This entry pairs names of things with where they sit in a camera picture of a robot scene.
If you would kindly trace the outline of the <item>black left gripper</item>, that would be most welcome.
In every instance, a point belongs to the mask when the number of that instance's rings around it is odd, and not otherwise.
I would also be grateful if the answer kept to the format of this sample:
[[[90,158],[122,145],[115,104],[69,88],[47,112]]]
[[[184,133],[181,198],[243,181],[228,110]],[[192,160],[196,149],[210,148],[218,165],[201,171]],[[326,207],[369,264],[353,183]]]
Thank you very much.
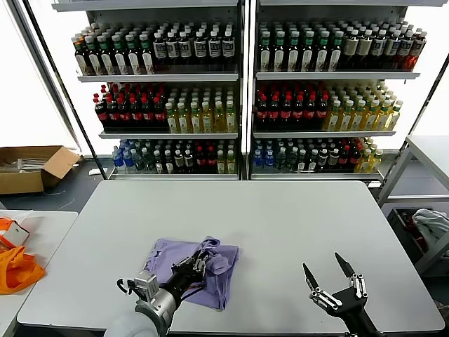
[[[198,249],[191,258],[173,264],[172,275],[168,281],[160,284],[161,288],[168,291],[175,300],[185,300],[203,290],[209,258],[203,249]]]

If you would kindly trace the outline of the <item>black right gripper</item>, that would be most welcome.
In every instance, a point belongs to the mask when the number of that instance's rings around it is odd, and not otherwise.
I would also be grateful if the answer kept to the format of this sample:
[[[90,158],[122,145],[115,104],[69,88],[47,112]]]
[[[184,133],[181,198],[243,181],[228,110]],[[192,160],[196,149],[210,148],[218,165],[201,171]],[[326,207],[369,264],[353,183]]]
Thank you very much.
[[[330,316],[340,318],[351,335],[358,337],[383,336],[365,311],[368,292],[363,274],[356,273],[351,264],[339,253],[335,252],[335,257],[345,277],[349,280],[350,287],[333,295],[329,294],[319,286],[310,269],[303,263],[305,281],[311,291],[309,298],[321,309],[327,310]]]

